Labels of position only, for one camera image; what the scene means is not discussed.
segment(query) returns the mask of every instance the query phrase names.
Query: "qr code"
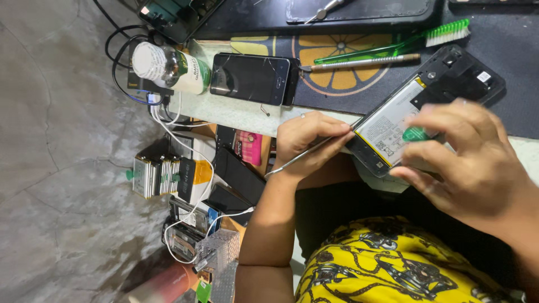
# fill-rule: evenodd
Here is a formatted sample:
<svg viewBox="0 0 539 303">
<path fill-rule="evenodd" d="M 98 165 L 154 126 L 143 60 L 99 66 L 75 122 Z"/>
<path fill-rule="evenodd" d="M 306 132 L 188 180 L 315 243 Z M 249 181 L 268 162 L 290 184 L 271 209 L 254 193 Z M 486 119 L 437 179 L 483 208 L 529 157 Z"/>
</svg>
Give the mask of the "qr code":
<svg viewBox="0 0 539 303">
<path fill-rule="evenodd" d="M 383 141 L 378 141 L 378 142 L 376 143 L 376 148 L 378 148 L 378 149 L 384 149 L 384 147 L 385 147 L 385 143 L 384 143 Z"/>
</svg>

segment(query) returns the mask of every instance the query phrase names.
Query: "green brush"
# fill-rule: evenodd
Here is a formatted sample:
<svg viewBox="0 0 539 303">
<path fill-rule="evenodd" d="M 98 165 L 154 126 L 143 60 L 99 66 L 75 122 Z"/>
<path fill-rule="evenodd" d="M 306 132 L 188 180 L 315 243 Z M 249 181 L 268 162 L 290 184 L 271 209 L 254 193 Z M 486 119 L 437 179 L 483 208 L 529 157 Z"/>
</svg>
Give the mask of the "green brush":
<svg viewBox="0 0 539 303">
<path fill-rule="evenodd" d="M 398 56 L 418 51 L 424 47 L 435 46 L 446 42 L 462 39 L 470 35 L 470 21 L 462 19 L 434 29 L 426 30 L 407 40 L 387 46 L 374 47 L 367 50 L 338 54 L 336 56 L 314 60 L 314 64 L 339 63 L 353 60 L 373 59 L 377 57 Z"/>
</svg>

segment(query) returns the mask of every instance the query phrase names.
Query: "hand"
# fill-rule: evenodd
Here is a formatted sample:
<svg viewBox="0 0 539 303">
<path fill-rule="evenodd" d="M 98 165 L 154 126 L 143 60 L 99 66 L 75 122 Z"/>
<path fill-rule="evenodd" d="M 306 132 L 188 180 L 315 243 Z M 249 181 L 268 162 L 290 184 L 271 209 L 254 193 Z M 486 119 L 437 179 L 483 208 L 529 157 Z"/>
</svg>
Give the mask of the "hand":
<svg viewBox="0 0 539 303">
<path fill-rule="evenodd" d="M 354 137 L 354 133 L 345 122 L 320 112 L 309 112 L 305 114 L 305 118 L 290 119 L 277 129 L 275 168 L 303 153 L 317 137 L 335 138 L 284 169 L 284 172 L 294 176 L 298 182 L 335 156 L 346 142 Z"/>
<path fill-rule="evenodd" d="M 519 222 L 539 219 L 539 189 L 509 143 L 500 119 L 470 101 L 425 105 L 410 126 L 445 133 L 456 154 L 435 140 L 409 144 L 402 167 L 392 176 L 405 179 L 438 209 L 499 238 Z M 408 167 L 422 159 L 443 180 Z"/>
</svg>

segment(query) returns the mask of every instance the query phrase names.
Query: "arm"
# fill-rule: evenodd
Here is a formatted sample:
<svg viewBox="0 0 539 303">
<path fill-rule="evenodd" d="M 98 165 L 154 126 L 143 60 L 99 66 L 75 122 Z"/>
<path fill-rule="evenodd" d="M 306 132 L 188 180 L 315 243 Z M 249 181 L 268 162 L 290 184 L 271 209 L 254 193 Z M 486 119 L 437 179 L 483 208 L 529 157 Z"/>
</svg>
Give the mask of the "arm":
<svg viewBox="0 0 539 303">
<path fill-rule="evenodd" d="M 500 119 L 477 104 L 456 100 L 424 106 L 410 126 L 445 133 L 456 154 L 434 140 L 411 143 L 403 166 L 391 175 L 412 184 L 441 211 L 510 245 L 524 269 L 529 301 L 539 300 L 539 188 Z M 430 164 L 443 181 L 412 168 L 416 160 Z"/>
<path fill-rule="evenodd" d="M 336 155 L 354 134 L 346 123 L 319 112 L 291 119 L 277 133 L 275 168 L 301 154 L 318 136 L 336 138 L 266 183 L 241 245 L 236 302 L 294 302 L 289 263 L 294 247 L 296 187 Z"/>
</svg>

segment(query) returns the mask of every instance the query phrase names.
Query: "cracked phone screen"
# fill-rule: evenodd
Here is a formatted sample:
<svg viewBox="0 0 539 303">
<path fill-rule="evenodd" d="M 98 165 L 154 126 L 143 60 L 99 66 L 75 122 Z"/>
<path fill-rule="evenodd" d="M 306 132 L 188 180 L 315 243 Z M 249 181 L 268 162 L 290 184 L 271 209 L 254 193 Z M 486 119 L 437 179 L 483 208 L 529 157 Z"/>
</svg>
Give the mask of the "cracked phone screen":
<svg viewBox="0 0 539 303">
<path fill-rule="evenodd" d="M 270 104 L 277 64 L 270 58 L 215 57 L 211 87 L 218 95 Z"/>
</svg>

